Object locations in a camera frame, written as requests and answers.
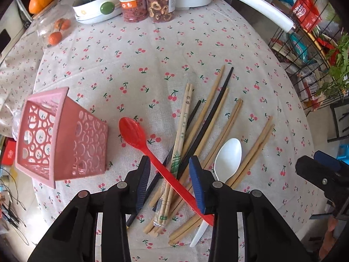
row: pink plastic basket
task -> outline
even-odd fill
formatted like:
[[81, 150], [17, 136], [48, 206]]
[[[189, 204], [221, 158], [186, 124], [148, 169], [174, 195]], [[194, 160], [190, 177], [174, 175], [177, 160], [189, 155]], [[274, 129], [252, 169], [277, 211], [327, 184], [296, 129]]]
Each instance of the pink plastic basket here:
[[16, 167], [51, 188], [56, 180], [105, 173], [108, 126], [67, 97], [68, 90], [29, 96], [18, 134]]

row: red spoon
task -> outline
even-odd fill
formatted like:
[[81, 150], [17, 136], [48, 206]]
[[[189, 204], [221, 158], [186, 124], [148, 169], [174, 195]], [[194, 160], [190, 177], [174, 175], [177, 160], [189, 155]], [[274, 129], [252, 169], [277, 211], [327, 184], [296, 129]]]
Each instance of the red spoon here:
[[191, 195], [184, 187], [181, 185], [177, 179], [170, 173], [159, 160], [154, 156], [154, 154], [147, 147], [147, 139], [145, 137], [144, 130], [138, 122], [131, 118], [123, 117], [119, 121], [119, 129], [121, 136], [126, 143], [132, 147], [142, 151], [146, 156], [149, 157], [151, 163], [160, 172], [160, 174], [167, 180], [167, 182], [172, 186], [172, 188], [188, 203], [189, 206], [208, 224], [213, 226], [213, 215], [203, 215], [198, 206], [193, 195]]

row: white bowl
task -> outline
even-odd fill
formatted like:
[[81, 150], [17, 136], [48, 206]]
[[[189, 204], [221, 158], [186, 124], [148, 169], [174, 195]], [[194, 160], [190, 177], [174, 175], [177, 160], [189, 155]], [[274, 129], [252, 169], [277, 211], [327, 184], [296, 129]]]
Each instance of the white bowl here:
[[93, 17], [91, 19], [84, 19], [84, 18], [78, 17], [75, 14], [75, 19], [81, 24], [96, 24], [99, 22], [104, 22], [106, 20], [109, 20], [113, 17], [116, 17], [117, 15], [120, 15], [121, 12], [122, 12], [121, 7], [116, 7], [115, 10], [109, 15], [103, 15], [100, 13], [100, 15], [98, 15], [97, 17]]
[[83, 17], [86, 19], [95, 18], [101, 14], [101, 6], [105, 2], [112, 2], [115, 5], [120, 4], [119, 0], [94, 0], [81, 5], [81, 1], [76, 0], [73, 4], [73, 9], [78, 17]]

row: red spoon handle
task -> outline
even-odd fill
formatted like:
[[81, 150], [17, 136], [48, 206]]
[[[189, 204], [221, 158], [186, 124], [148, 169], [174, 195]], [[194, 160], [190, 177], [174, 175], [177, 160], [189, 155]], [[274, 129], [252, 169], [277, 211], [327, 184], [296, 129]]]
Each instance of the red spoon handle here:
[[160, 172], [160, 174], [167, 180], [167, 182], [172, 186], [172, 188], [179, 194], [180, 197], [184, 199], [185, 202], [188, 203], [189, 206], [208, 224], [213, 226], [214, 216], [213, 215], [203, 215], [198, 206], [196, 205], [196, 201], [193, 195], [191, 195], [188, 190], [181, 185], [178, 180], [170, 173], [159, 160], [154, 156], [154, 154], [149, 149], [144, 149], [142, 152], [149, 156], [151, 163], [155, 166], [155, 168]]

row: black chopstick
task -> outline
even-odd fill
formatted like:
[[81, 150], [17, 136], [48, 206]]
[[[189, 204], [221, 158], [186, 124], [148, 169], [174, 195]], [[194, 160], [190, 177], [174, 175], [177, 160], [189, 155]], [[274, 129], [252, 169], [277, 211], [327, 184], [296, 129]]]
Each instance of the black chopstick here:
[[223, 84], [223, 87], [216, 99], [216, 102], [214, 103], [210, 114], [207, 116], [207, 119], [205, 121], [205, 123], [203, 124], [200, 132], [198, 133], [198, 136], [196, 137], [194, 143], [192, 144], [192, 146], [190, 147], [190, 149], [188, 150], [188, 152], [185, 154], [185, 156], [183, 157], [183, 160], [181, 161], [179, 167], [178, 167], [178, 173], [177, 173], [177, 178], [180, 178], [185, 170], [185, 168], [187, 167], [188, 163], [189, 163], [189, 159], [190, 157], [195, 153], [198, 145], [200, 144], [200, 141], [202, 140], [208, 125], [210, 125], [210, 122], [212, 121], [212, 118], [218, 108], [219, 103], [222, 100], [223, 94], [226, 91], [226, 87], [228, 86], [228, 82], [230, 80], [231, 74], [233, 73], [234, 67], [231, 67], [230, 72], [228, 74], [228, 76], [226, 77], [226, 81]]
[[[190, 123], [193, 121], [194, 119], [194, 116], [196, 114], [196, 112], [198, 111], [198, 108], [201, 104], [201, 100], [198, 101], [198, 103], [196, 104], [195, 108], [193, 109], [193, 111], [191, 112], [189, 118], [188, 118], [188, 122], [187, 122], [187, 127], [189, 127]], [[163, 162], [163, 165], [164, 166], [167, 166], [167, 164], [169, 163], [169, 161], [171, 160], [171, 157], [172, 157], [172, 152], [173, 152], [173, 147], [174, 145], [172, 146], [171, 150], [169, 151], [169, 154], [167, 155], [166, 159], [164, 160]], [[151, 181], [151, 183], [149, 184], [146, 192], [145, 192], [145, 197], [144, 197], [144, 202], [147, 201], [147, 199], [149, 198], [151, 192], [154, 190], [154, 187], [155, 185], [158, 183], [158, 181], [160, 180], [161, 178], [161, 174], [158, 172], [155, 174], [155, 177], [153, 178], [153, 180]], [[132, 222], [134, 221], [134, 219], [137, 217], [137, 214], [132, 214], [127, 222], [126, 222], [126, 226], [127, 228], [132, 224]]]

